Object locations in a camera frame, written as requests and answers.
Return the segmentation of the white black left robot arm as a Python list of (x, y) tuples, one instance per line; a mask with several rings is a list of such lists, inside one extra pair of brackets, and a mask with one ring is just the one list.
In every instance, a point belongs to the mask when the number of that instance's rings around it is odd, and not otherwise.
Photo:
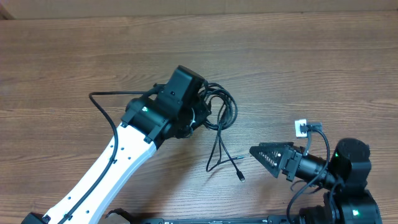
[(210, 114), (198, 93), (161, 90), (132, 99), (112, 124), (113, 137), (86, 174), (45, 214), (30, 212), (27, 223), (98, 223), (125, 183), (169, 138), (187, 138)]

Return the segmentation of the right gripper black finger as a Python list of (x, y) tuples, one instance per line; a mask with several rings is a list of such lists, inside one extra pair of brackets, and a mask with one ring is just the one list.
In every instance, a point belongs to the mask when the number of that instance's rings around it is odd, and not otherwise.
[(289, 160), (290, 146), (252, 146), (249, 153), (260, 162), (267, 171), (278, 178)]
[(264, 149), (285, 149), (293, 145), (293, 142), (261, 142), (259, 147)]

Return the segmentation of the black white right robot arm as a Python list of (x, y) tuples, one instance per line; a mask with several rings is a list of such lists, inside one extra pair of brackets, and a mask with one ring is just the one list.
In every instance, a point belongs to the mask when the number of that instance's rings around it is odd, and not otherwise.
[(381, 223), (370, 191), (370, 148), (358, 139), (341, 139), (329, 161), (309, 154), (292, 142), (262, 142), (249, 150), (274, 177), (284, 174), (326, 189), (324, 204), (302, 208), (287, 223)]

